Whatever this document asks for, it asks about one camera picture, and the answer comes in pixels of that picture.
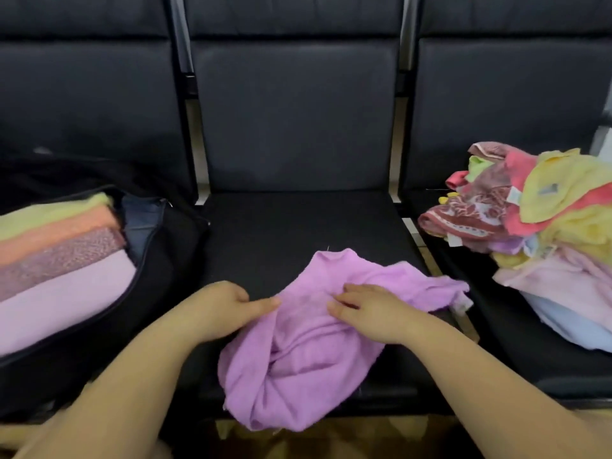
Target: forearm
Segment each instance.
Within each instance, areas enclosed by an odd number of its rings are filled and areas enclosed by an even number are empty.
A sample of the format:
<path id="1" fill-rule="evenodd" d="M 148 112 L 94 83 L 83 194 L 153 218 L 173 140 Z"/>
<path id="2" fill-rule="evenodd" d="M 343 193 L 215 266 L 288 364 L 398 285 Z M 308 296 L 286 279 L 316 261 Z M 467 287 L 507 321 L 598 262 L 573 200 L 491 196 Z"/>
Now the forearm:
<path id="1" fill-rule="evenodd" d="M 156 324 L 121 352 L 23 458 L 141 459 L 149 455 L 182 363 L 193 347 Z"/>
<path id="2" fill-rule="evenodd" d="M 609 457 L 607 440 L 450 325 L 424 316 L 404 345 L 488 459 Z"/>

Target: person's left hand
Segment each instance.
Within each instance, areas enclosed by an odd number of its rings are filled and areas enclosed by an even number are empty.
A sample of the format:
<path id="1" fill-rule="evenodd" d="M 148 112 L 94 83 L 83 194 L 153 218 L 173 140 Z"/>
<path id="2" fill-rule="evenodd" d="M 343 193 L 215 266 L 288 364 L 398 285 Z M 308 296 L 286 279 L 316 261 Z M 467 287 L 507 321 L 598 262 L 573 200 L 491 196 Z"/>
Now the person's left hand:
<path id="1" fill-rule="evenodd" d="M 177 337 L 194 345 L 220 339 L 280 305 L 277 297 L 249 301 L 244 288 L 228 281 L 207 285 L 182 301 L 159 320 Z"/>

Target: person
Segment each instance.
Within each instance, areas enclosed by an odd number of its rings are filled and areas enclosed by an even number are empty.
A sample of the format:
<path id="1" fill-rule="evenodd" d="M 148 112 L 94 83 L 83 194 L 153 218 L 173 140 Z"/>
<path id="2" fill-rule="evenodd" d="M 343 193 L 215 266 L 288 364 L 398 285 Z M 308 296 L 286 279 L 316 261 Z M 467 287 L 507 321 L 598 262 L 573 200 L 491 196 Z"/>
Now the person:
<path id="1" fill-rule="evenodd" d="M 167 456 L 157 435 L 190 351 L 279 304 L 249 302 L 245 290 L 226 281 L 204 287 L 143 330 L 17 458 Z M 607 431 L 593 419 L 563 408 L 461 332 L 387 290 L 347 284 L 328 309 L 366 337 L 417 355 L 487 459 L 612 456 Z"/>

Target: black bag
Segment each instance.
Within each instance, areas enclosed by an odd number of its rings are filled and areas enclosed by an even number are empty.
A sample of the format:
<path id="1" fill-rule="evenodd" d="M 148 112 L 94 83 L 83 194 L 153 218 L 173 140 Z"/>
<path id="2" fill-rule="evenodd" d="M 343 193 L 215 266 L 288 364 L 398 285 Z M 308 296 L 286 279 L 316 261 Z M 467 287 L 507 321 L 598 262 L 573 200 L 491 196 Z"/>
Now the black bag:
<path id="1" fill-rule="evenodd" d="M 195 289 L 192 276 L 201 269 L 196 261 L 208 223 L 175 184 L 117 161 L 0 161 L 0 215 L 100 191 L 114 198 L 158 198 L 164 204 L 161 222 L 121 298 L 80 324 L 0 357 L 0 417 L 74 398 L 139 331 Z"/>

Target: hand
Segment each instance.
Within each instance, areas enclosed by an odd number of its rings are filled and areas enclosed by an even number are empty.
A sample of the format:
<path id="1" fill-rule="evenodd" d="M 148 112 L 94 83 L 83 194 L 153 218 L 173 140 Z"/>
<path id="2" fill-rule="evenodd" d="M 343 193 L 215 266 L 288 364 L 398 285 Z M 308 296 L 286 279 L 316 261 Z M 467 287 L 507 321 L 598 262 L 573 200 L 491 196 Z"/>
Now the hand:
<path id="1" fill-rule="evenodd" d="M 228 281 L 207 285 L 165 314 L 160 323 L 194 345 L 220 339 L 280 305 L 277 297 L 249 302 L 244 288 Z"/>
<path id="2" fill-rule="evenodd" d="M 430 317 L 381 286 L 347 283 L 344 291 L 327 304 L 329 314 L 380 343 L 402 344 L 414 320 Z"/>

